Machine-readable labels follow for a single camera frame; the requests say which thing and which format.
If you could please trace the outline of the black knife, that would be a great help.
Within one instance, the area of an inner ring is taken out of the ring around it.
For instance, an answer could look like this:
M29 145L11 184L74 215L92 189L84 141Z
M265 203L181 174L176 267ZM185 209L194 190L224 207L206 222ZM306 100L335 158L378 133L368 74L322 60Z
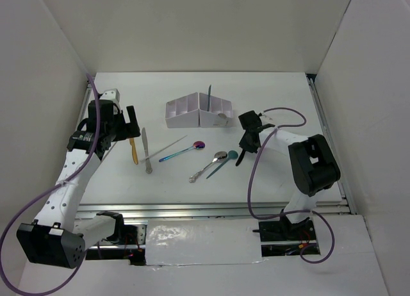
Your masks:
M239 157L238 157L236 163L235 163L235 166L236 166L236 167L241 164L241 162L243 161L243 159L244 159L244 157L245 157L245 154L246 154L246 150L243 149L243 150L241 151L241 153L240 153L240 155L239 155Z

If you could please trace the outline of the teal knife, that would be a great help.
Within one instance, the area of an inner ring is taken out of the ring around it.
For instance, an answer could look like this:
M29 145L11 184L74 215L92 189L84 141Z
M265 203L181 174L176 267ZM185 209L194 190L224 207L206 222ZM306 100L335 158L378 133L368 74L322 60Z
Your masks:
M211 89L212 89L212 85L209 85L208 94L207 94L207 109L206 109L207 112L210 111L210 106L211 106Z

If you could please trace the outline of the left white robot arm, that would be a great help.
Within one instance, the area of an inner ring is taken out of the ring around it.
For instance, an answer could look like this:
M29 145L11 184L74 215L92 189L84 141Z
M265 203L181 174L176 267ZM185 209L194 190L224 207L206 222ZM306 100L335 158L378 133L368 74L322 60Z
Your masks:
M109 99L91 101L88 116L70 136L57 189L32 223L21 224L17 239L31 263L76 268L86 251L101 240L118 244L130 228L121 214L101 211L84 224L75 217L85 189L113 142L140 136L133 106L124 111Z

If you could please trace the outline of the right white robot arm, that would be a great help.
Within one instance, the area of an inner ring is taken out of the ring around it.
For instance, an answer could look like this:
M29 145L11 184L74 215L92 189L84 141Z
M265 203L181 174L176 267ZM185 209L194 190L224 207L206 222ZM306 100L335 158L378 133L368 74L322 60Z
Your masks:
M261 118L264 113L278 110L293 112L301 117L302 122L281 125L263 123ZM295 239L302 231L301 224L307 222L313 214L320 192L330 189L340 180L340 168L331 148L323 135L302 136L284 130L302 127L307 123L306 117L293 108L269 108L261 113L251 110L241 114L238 119L245 132L239 143L242 152L236 165L242 162L247 152L256 154L247 188L248 211L258 220L279 218L282 221L279 225L282 237L287 240ZM297 191L279 214L261 216L252 209L251 194L258 163L265 149L289 156Z

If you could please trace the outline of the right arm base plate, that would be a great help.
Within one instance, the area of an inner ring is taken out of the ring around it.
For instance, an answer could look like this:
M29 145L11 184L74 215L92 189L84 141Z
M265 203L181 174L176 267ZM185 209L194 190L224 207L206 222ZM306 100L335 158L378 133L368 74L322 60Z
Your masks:
M306 219L298 224L291 224L286 218L279 221L260 221L257 233L262 242L310 242L316 240L313 221Z

